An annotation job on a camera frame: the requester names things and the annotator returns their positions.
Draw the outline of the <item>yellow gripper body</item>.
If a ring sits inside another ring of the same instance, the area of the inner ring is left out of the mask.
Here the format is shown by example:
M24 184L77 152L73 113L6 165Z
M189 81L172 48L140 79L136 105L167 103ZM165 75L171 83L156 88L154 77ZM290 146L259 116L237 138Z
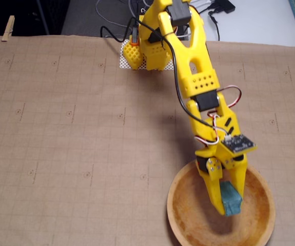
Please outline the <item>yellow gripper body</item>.
M195 165L199 173L201 158L215 157L221 162L222 169L228 171L237 164L247 164L248 144L246 143L205 142L203 145L203 148L195 152Z

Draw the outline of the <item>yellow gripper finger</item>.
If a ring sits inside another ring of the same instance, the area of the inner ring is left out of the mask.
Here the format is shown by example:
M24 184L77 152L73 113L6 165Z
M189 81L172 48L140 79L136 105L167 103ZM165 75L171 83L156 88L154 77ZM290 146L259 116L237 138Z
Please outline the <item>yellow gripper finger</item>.
M241 165L237 164L234 168L229 170L231 183L241 197L244 197L246 170L246 163Z
M220 189L220 180L223 178L221 162L215 157L201 158L200 175L205 182L212 205L221 215L225 215Z

